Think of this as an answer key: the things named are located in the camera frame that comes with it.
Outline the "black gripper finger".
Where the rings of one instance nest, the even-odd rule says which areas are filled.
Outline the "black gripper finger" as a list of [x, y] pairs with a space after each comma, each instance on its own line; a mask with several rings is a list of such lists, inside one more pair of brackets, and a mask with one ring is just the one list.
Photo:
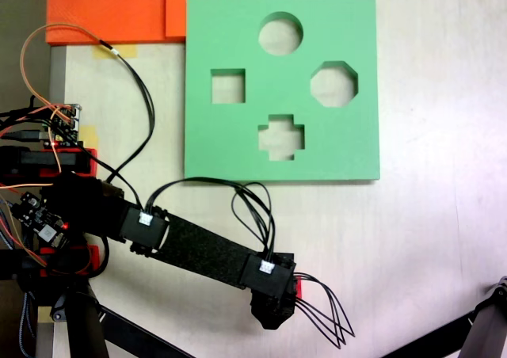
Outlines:
[[285, 292], [276, 299], [258, 291], [252, 291], [251, 314], [261, 323], [263, 329], [277, 330], [295, 312], [295, 294]]

